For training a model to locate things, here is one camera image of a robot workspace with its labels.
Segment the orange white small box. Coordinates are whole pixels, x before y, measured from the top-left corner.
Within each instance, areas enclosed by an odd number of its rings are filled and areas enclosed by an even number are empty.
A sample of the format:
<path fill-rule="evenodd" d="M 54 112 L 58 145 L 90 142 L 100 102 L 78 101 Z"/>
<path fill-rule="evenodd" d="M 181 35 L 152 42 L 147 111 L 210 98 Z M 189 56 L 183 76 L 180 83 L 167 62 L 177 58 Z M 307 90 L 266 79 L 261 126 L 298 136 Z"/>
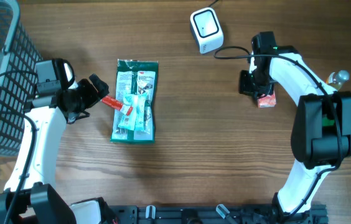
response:
<path fill-rule="evenodd" d="M 276 94 L 275 91 L 270 95 L 261 95 L 257 99 L 257 105 L 259 108 L 273 108 L 276 106 Z"/>

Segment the dark mesh shopping basket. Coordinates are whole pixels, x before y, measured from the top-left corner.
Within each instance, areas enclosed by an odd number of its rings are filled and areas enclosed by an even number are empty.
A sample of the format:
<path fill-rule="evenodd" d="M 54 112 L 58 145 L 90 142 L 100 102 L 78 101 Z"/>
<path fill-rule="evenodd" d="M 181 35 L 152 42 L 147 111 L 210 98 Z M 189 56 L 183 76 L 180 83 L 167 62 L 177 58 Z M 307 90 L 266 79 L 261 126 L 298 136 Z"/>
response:
<path fill-rule="evenodd" d="M 0 1 L 0 156 L 19 152 L 22 106 L 37 83 L 35 65 L 42 60 L 20 16 L 17 1 Z"/>

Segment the green wipes packet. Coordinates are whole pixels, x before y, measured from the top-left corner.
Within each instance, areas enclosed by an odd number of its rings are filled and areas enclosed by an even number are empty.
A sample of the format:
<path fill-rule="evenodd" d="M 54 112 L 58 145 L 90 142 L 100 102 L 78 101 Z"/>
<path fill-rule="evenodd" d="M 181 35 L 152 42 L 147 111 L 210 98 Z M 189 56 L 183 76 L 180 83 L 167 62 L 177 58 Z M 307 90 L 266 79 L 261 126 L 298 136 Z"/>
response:
<path fill-rule="evenodd" d="M 132 111 L 129 115 L 115 111 L 111 142 L 155 142 L 153 104 L 158 71 L 157 61 L 118 60 L 115 99 Z"/>

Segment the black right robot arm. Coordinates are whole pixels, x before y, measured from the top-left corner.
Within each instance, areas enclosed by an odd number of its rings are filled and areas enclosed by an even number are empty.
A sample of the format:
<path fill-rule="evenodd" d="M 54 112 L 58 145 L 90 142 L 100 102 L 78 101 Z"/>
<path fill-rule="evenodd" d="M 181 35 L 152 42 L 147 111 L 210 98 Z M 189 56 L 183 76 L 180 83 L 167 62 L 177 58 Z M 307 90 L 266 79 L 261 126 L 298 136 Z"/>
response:
<path fill-rule="evenodd" d="M 297 106 L 291 132 L 294 164 L 284 186 L 275 193 L 277 222 L 298 222 L 311 214 L 311 202 L 321 183 L 351 156 L 351 92 L 322 81 L 292 46 L 255 46 L 243 80 L 244 94 L 256 99 L 279 83 Z"/>

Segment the yellow oil bottle silver cap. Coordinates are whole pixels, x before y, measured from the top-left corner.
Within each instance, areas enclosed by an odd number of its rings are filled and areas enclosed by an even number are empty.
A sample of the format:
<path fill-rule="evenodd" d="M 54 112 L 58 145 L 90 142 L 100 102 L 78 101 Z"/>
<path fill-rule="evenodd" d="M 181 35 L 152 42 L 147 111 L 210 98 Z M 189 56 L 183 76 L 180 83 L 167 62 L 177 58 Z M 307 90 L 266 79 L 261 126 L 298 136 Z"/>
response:
<path fill-rule="evenodd" d="M 346 70 L 340 70 L 338 72 L 332 72 L 326 80 L 326 84 L 334 87 L 336 90 L 340 90 L 343 84 L 349 81 L 350 74 Z"/>

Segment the white barcode scanner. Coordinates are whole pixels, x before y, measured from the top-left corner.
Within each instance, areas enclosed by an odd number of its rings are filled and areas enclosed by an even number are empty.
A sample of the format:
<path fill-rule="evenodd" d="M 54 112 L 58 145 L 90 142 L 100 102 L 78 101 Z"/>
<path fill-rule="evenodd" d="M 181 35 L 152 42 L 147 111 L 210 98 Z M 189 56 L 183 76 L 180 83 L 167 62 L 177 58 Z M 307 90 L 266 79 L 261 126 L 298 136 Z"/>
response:
<path fill-rule="evenodd" d="M 222 27 L 211 7 L 205 7 L 190 15 L 190 30 L 201 54 L 209 53 L 223 45 Z"/>

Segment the red white candy stick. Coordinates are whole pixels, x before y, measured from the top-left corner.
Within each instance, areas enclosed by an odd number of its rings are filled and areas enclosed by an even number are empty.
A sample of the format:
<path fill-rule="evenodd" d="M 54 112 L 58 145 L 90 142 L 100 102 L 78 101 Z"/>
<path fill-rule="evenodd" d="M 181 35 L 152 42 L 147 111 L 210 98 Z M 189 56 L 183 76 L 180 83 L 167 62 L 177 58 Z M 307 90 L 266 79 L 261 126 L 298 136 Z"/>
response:
<path fill-rule="evenodd" d="M 122 114 L 129 116 L 133 110 L 132 106 L 128 106 L 118 100 L 116 100 L 115 98 L 111 97 L 111 96 L 105 96 L 101 99 L 101 102 L 106 104 L 109 107 L 112 107 L 113 109 L 121 112 Z"/>

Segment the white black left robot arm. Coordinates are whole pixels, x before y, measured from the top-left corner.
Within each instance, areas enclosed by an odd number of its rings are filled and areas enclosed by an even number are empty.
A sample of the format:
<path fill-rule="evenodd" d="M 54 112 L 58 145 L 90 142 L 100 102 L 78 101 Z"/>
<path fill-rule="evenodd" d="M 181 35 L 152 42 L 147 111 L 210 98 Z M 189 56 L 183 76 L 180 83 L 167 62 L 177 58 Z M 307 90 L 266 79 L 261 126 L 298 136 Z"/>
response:
<path fill-rule="evenodd" d="M 102 198 L 67 205 L 54 189 L 60 139 L 70 114 L 89 117 L 85 110 L 108 93 L 108 85 L 92 74 L 26 101 L 18 116 L 24 129 L 16 166 L 0 194 L 0 223 L 116 223 Z"/>

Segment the green lid jar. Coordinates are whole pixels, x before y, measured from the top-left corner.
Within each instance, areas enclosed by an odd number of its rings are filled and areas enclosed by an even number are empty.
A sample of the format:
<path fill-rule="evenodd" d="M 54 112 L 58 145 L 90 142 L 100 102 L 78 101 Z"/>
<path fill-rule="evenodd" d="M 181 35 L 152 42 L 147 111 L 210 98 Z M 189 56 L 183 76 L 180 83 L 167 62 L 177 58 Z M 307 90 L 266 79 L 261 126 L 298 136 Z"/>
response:
<path fill-rule="evenodd" d="M 323 127 L 331 127 L 334 126 L 335 124 L 335 119 L 333 116 L 329 114 L 323 114 L 322 115 L 322 126 Z"/>

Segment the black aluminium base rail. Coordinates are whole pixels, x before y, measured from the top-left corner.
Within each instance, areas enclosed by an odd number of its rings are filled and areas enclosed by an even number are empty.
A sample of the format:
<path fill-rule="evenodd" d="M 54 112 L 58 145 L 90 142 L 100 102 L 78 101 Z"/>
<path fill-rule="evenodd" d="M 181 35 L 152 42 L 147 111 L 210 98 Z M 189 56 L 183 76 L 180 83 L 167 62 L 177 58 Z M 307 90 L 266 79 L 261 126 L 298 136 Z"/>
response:
<path fill-rule="evenodd" d="M 118 217 L 117 223 L 281 223 L 278 212 L 270 204 L 239 207 L 147 207 L 114 206 L 110 209 Z"/>

